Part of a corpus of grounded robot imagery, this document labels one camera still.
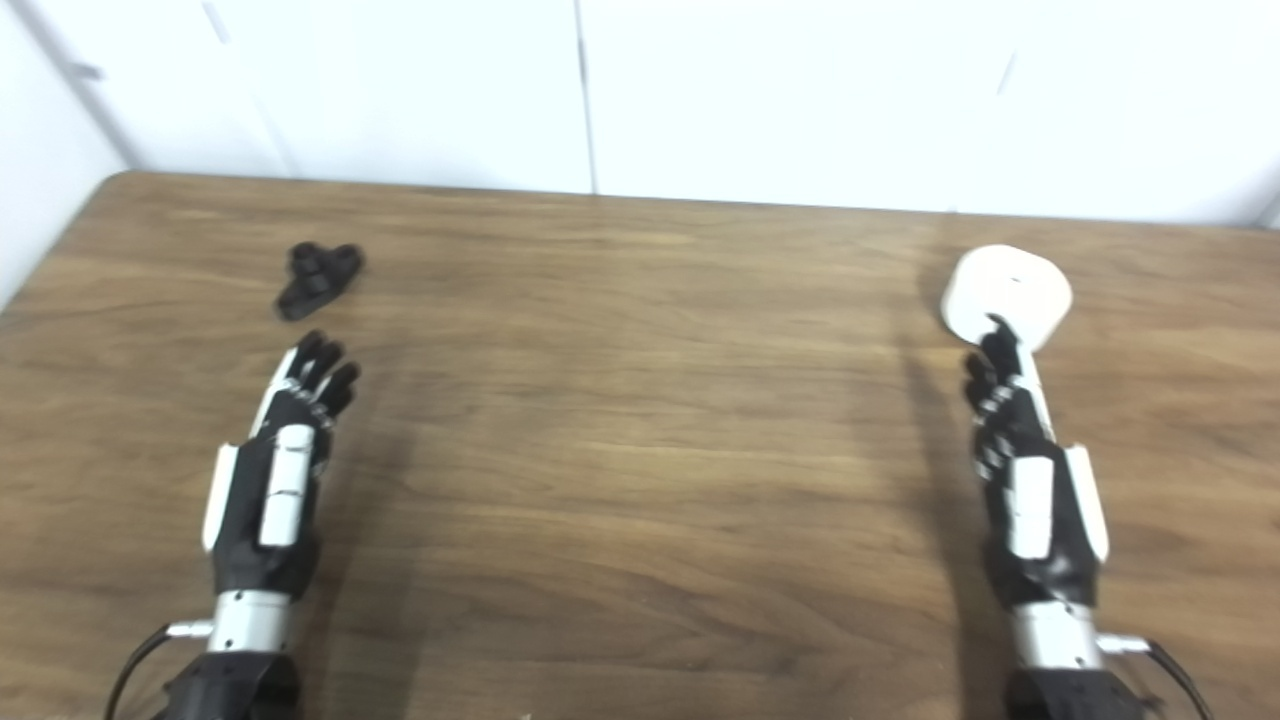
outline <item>white cabinet door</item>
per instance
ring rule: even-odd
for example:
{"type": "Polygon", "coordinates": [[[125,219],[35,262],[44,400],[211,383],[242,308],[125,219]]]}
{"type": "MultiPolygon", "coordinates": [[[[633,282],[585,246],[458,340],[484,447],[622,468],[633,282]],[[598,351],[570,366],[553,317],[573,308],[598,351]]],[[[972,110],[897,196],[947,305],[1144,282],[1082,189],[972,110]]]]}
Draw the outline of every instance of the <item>white cabinet door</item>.
{"type": "Polygon", "coordinates": [[[31,4],[143,169],[288,174],[198,0],[31,4]]]}
{"type": "Polygon", "coordinates": [[[216,0],[301,177],[590,192],[573,0],[216,0]]]}
{"type": "Polygon", "coordinates": [[[946,210],[1012,3],[581,0],[600,192],[946,210]]]}
{"type": "Polygon", "coordinates": [[[1280,191],[1280,4],[1037,3],[959,210],[1253,223],[1280,191]]]}
{"type": "Polygon", "coordinates": [[[0,4],[0,310],[124,161],[8,4],[0,4]]]}

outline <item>black cable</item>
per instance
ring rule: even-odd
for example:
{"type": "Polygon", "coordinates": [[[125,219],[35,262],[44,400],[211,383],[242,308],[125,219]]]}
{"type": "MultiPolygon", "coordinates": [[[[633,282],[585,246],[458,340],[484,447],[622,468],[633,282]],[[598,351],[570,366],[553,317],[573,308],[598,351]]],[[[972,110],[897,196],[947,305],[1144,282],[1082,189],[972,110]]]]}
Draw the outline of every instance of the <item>black cable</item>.
{"type": "Polygon", "coordinates": [[[1156,661],[1156,665],[1164,667],[1165,673],[1169,673],[1174,678],[1174,682],[1183,688],[1187,697],[1192,698],[1192,703],[1196,706],[1196,712],[1199,714],[1201,719],[1213,720],[1213,711],[1208,708],[1208,703],[1204,702],[1204,697],[1199,694],[1198,689],[1196,689],[1196,682],[1187,674],[1187,670],[1183,670],[1183,666],[1179,665],[1178,661],[1174,660],[1174,656],[1169,655],[1169,651],[1161,647],[1160,643],[1147,641],[1147,655],[1156,661]]]}
{"type": "Polygon", "coordinates": [[[102,720],[115,720],[115,706],[120,703],[120,694],[124,693],[124,685],[129,682],[129,675],[133,674],[133,670],[146,656],[151,655],[151,651],[163,646],[168,639],[169,625],[160,625],[159,630],[151,633],[151,637],[142,641],[142,644],[129,655],[129,659],[124,661],[124,667],[120,667],[119,676],[115,678],[115,684],[111,685],[111,694],[106,697],[106,711],[102,712],[102,720]]]}

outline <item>robotic arm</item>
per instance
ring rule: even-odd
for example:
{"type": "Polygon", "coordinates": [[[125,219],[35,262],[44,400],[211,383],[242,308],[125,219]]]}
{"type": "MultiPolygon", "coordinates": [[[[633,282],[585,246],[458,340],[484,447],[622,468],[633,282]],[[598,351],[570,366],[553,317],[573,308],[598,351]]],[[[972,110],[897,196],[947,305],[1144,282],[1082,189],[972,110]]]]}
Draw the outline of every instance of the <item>robotic arm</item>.
{"type": "Polygon", "coordinates": [[[334,420],[360,375],[342,346],[312,332],[284,355],[248,439],[218,451],[204,546],[214,562],[214,618],[170,623],[129,657],[111,691],[113,720],[133,667],[173,637],[206,638],[205,652],[166,685],[156,720],[292,720],[301,694],[288,624],[320,559],[319,478],[334,420]]]}
{"type": "Polygon", "coordinates": [[[1010,615],[1019,670],[1005,692],[1015,720],[1142,720],[1146,708],[1103,656],[1149,655],[1211,719],[1185,671],[1158,644],[1100,634],[1098,571],[1110,551],[1089,454],[1057,445],[1030,351],[1001,318],[966,361],[974,468],[991,536],[987,578],[1010,615]]]}

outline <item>wood grain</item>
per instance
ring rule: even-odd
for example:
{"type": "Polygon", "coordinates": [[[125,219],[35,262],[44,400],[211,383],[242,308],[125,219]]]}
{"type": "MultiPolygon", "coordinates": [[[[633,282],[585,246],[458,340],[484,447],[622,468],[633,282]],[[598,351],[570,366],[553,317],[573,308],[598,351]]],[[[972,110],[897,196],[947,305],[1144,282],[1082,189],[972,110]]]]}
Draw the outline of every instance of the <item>wood grain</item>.
{"type": "MultiPolygon", "coordinates": [[[[965,348],[934,306],[965,249],[1010,242],[1075,287],[1041,372],[1111,521],[1102,624],[1160,638],[1220,717],[1276,717],[1277,240],[119,176],[0,315],[0,716],[96,717],[146,633],[210,611],[214,450],[317,325],[366,377],[308,716],[998,717],[965,348]],[[300,241],[369,268],[284,325],[300,241]]],[[[127,717],[196,651],[150,660],[127,717]]]]}

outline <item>white wall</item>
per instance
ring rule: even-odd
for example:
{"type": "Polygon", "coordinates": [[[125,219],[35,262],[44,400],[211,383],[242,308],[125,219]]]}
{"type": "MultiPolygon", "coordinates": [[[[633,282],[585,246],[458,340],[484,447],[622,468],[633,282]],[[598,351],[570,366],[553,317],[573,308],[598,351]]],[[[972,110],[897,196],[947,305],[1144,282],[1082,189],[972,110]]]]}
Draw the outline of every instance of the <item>white wall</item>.
{"type": "Polygon", "coordinates": [[[0,3],[0,309],[124,161],[0,3]]]}
{"type": "Polygon", "coordinates": [[[1276,0],[580,0],[611,195],[1252,224],[1276,0]]]}

